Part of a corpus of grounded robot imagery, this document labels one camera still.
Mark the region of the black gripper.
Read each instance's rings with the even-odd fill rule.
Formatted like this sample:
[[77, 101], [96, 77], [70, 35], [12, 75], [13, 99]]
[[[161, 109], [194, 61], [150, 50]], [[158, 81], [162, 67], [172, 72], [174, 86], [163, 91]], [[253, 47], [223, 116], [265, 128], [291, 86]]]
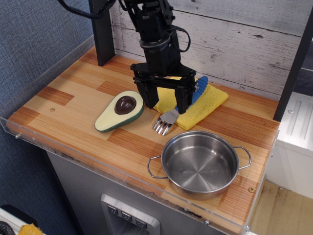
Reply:
[[181, 63], [185, 50], [179, 47], [176, 30], [169, 30], [162, 39], [152, 42], [140, 39], [146, 62], [131, 65], [134, 82], [145, 103], [152, 109], [159, 102], [157, 88], [175, 90], [179, 114], [191, 105], [196, 72]]

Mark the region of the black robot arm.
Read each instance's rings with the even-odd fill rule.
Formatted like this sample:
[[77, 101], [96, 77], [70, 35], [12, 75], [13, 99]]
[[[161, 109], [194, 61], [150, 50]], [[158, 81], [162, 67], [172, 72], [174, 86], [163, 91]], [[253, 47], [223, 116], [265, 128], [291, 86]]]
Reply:
[[132, 64], [134, 82], [147, 107], [153, 108], [159, 101], [157, 89], [175, 91], [179, 114], [184, 114], [192, 103], [195, 92], [196, 71], [181, 63], [178, 31], [172, 24], [176, 18], [173, 7], [166, 0], [121, 0], [136, 32], [146, 61]]

